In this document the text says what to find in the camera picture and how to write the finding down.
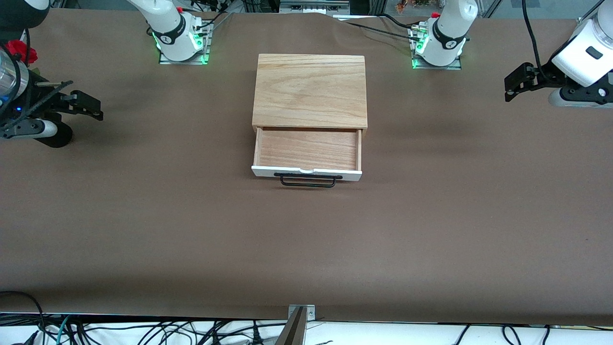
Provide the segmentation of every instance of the brown table surface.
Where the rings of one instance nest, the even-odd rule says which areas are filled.
[[[534,21],[543,60],[573,26]],[[319,14],[234,15],[199,67],[158,65],[146,27],[53,10],[32,30],[33,67],[105,120],[65,116],[63,149],[0,145],[0,289],[49,312],[613,322],[612,112],[552,107],[550,90],[504,102],[533,61],[523,21],[477,20],[456,72],[413,70],[402,39]],[[360,182],[253,176],[259,53],[365,55]]]

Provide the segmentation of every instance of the blue cable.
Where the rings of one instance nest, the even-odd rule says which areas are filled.
[[[55,345],[60,345],[61,344],[61,338],[62,338],[62,331],[64,330],[64,327],[66,326],[66,322],[68,321],[68,318],[70,317],[70,315],[66,316],[66,318],[64,319],[64,321],[62,321],[62,324],[59,326],[59,330],[58,330],[58,338],[55,341]]]

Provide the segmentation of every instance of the black drawer handle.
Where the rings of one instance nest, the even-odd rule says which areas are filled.
[[[340,175],[311,175],[311,174],[281,174],[275,173],[276,177],[279,177],[281,184],[288,187],[320,187],[320,188],[332,188],[337,184],[337,180],[342,180],[343,176]],[[301,182],[288,182],[285,179],[306,179],[306,180],[326,180],[331,183],[301,183]]]

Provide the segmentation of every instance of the wooden drawer box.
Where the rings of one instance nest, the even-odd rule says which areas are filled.
[[[260,54],[252,125],[256,176],[359,180],[364,57]]]

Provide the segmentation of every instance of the red flower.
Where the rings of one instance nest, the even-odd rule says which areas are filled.
[[[22,41],[19,41],[18,39],[14,39],[12,41],[9,41],[9,43],[7,43],[6,47],[9,49],[11,55],[15,55],[15,54],[20,54],[21,55],[21,62],[26,62],[26,49],[28,48],[28,46],[23,43]],[[33,62],[35,62],[36,60],[38,60],[38,55],[36,54],[36,50],[30,48],[30,56],[28,59],[28,64],[31,64]]]

